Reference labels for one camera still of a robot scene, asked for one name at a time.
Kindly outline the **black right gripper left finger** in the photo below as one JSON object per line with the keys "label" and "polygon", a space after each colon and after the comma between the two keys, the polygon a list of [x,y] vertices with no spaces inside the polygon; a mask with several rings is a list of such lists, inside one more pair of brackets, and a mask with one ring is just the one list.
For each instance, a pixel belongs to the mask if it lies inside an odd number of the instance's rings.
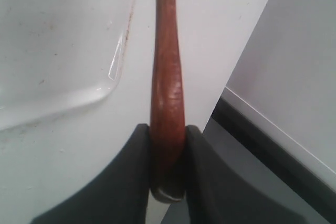
{"label": "black right gripper left finger", "polygon": [[139,124],[89,184],[33,223],[145,223],[149,197],[149,126]]}

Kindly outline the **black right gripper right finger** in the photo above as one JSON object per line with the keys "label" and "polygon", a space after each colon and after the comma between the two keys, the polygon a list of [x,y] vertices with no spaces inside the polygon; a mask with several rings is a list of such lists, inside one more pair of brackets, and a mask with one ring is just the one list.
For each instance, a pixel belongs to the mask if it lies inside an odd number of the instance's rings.
{"label": "black right gripper right finger", "polygon": [[299,223],[235,173],[196,126],[186,127],[185,188],[191,223]]}

